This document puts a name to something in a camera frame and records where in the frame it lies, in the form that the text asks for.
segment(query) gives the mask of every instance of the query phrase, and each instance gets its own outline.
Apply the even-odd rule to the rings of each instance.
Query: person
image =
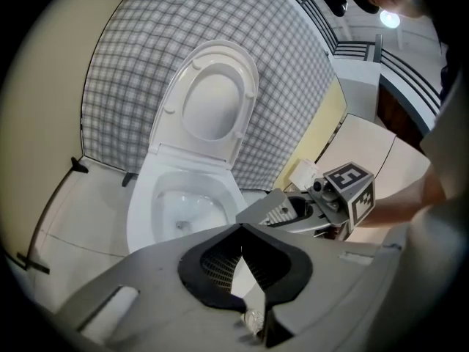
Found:
[[[389,12],[419,18],[423,15],[432,18],[441,42],[445,43],[444,28],[440,26],[442,15],[432,16],[432,10],[424,0],[367,0],[370,4],[383,8]],[[446,52],[447,65],[442,69],[442,92],[440,98],[445,100],[448,91],[456,79],[459,66],[448,48]],[[365,218],[360,227],[383,227],[398,225],[411,220],[420,209],[429,205],[444,202],[446,199],[443,187],[438,180],[435,170],[430,165],[425,175],[407,188],[376,202],[374,210]]]

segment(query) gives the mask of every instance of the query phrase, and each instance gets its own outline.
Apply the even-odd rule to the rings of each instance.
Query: toilet bowl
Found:
[[[249,54],[225,40],[197,47],[171,80],[128,210],[129,252],[235,222],[246,203],[231,168],[256,101]]]

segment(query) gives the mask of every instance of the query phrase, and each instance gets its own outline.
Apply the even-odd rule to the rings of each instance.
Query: white toilet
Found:
[[[132,253],[235,222],[246,203],[231,168],[256,101],[249,54],[225,40],[197,47],[171,80],[130,201]]]

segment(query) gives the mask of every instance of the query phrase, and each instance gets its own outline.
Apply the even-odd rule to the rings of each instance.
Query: railing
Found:
[[[384,66],[390,68],[402,80],[404,80],[425,102],[432,113],[436,115],[440,109],[440,96],[435,88],[420,75],[417,70],[412,68],[408,63],[393,55],[391,52],[383,48],[383,39],[377,36],[377,41],[348,41],[339,42],[336,34],[330,24],[322,14],[320,8],[314,0],[296,0],[303,8],[306,14],[312,19],[313,23],[319,29],[322,37],[324,37],[330,52],[334,56],[345,58],[356,58],[369,61],[370,48],[373,47],[373,62],[380,62]]]

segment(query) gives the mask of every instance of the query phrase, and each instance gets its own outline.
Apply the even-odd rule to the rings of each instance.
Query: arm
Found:
[[[376,207],[360,227],[382,227],[386,224],[404,223],[411,220],[420,209],[443,202],[445,199],[440,181],[430,165],[420,180],[392,196],[378,199]]]

